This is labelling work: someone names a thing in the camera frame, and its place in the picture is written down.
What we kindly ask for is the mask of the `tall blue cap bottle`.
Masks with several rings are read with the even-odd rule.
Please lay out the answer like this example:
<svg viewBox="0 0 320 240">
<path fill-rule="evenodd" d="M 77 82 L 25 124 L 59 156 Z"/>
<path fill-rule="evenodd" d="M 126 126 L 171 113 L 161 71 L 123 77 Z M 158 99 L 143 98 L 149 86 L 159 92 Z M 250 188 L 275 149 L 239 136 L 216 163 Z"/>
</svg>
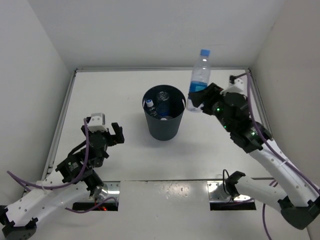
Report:
<svg viewBox="0 0 320 240">
<path fill-rule="evenodd" d="M 208 49 L 200 50 L 199 57 L 192 68 L 188 94 L 202 91 L 208 86 L 211 74 L 210 53 Z"/>
</svg>

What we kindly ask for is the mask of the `short blue label bottle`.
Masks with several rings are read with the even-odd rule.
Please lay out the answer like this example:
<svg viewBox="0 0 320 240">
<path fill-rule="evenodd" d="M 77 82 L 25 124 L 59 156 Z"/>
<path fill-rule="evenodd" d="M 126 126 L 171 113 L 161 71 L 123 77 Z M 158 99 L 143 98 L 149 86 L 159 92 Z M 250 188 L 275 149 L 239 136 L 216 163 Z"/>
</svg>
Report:
<svg viewBox="0 0 320 240">
<path fill-rule="evenodd" d="M 160 116 L 168 116 L 170 114 L 170 95 L 166 91 L 160 91 L 156 95 L 156 108 Z"/>
</svg>

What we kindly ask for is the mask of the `orange white label bottle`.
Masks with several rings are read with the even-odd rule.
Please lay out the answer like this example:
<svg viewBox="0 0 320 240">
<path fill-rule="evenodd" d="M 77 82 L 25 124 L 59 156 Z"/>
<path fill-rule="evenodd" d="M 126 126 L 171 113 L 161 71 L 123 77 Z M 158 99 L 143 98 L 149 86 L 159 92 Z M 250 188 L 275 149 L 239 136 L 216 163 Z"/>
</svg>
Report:
<svg viewBox="0 0 320 240">
<path fill-rule="evenodd" d="M 169 115 L 162 115 L 159 118 L 161 121 L 168 121 L 168 120 L 172 120 L 173 117 L 169 116 Z"/>
</svg>

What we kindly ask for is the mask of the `clear crushed plastic bottle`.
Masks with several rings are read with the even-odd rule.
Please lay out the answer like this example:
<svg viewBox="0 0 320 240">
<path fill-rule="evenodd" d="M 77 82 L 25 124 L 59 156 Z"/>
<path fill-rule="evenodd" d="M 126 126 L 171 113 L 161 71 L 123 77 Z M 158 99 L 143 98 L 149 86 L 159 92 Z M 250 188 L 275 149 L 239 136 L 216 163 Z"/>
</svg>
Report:
<svg viewBox="0 0 320 240">
<path fill-rule="evenodd" d="M 145 101 L 145 104 L 147 106 L 148 114 L 153 118 L 158 118 L 159 115 L 158 115 L 157 108 L 156 108 L 153 100 L 152 99 L 148 99 L 148 100 Z"/>
</svg>

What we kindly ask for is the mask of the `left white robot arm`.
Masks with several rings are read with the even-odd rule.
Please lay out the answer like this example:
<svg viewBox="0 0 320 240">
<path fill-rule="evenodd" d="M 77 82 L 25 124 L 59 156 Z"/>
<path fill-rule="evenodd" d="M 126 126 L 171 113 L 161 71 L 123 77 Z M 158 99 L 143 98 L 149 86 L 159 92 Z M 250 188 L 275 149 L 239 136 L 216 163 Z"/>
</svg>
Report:
<svg viewBox="0 0 320 240">
<path fill-rule="evenodd" d="M 81 199 L 94 200 L 99 208 L 106 202 L 119 205 L 116 196 L 109 193 L 108 186 L 94 171 L 108 158 L 107 148 L 125 141 L 123 128 L 112 123 L 114 134 L 104 125 L 81 127 L 85 140 L 70 151 L 67 158 L 38 185 L 33 185 L 26 195 L 9 205 L 0 207 L 0 223 L 6 240 L 28 240 L 41 223 L 59 209 L 72 210 Z"/>
</svg>

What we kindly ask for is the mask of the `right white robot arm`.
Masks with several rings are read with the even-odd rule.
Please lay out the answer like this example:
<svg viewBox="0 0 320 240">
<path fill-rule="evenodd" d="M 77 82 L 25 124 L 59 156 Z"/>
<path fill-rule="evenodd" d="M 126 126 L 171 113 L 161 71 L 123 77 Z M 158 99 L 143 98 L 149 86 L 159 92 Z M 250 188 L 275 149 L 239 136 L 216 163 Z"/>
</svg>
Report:
<svg viewBox="0 0 320 240">
<path fill-rule="evenodd" d="M 251 116 L 251 100 L 244 94 L 224 90 L 212 83 L 188 95 L 204 114 L 215 116 L 230 139 L 258 161 L 279 188 L 256 183 L 235 171 L 224 182 L 227 195 L 250 196 L 278 211 L 294 228 L 303 230 L 320 214 L 320 189 L 285 157 L 272 135 Z"/>
</svg>

